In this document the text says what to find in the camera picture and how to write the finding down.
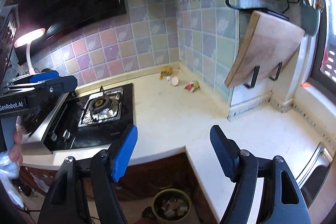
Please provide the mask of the person's left hand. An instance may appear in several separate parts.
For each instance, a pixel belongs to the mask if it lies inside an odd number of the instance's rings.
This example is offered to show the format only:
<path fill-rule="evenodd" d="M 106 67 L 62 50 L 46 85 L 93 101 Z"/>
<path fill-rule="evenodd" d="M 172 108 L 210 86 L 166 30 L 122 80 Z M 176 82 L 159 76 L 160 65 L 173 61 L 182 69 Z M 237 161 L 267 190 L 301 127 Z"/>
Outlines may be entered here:
<path fill-rule="evenodd" d="M 18 167 L 22 165 L 23 162 L 23 155 L 21 152 L 21 143 L 22 143 L 22 136 L 24 128 L 21 125 L 21 118 L 18 117 L 15 124 L 15 130 L 13 133 L 14 144 L 9 149 L 9 158 L 11 161 L 17 163 Z"/>

